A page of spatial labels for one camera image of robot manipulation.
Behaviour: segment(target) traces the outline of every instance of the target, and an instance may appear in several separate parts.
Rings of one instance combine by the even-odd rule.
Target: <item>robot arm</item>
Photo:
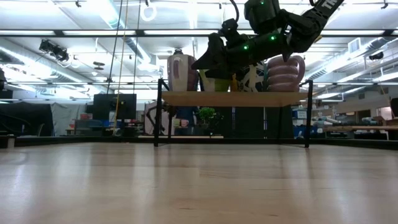
[[[311,47],[343,1],[319,0],[299,16],[279,9],[279,0],[248,0],[244,16],[258,35],[239,35],[237,20],[224,21],[218,33],[209,35],[208,49],[192,69],[214,70],[206,74],[208,78],[230,79],[242,67],[276,55],[282,54],[287,61],[292,53],[306,52]],[[226,38],[226,45],[221,36]]]

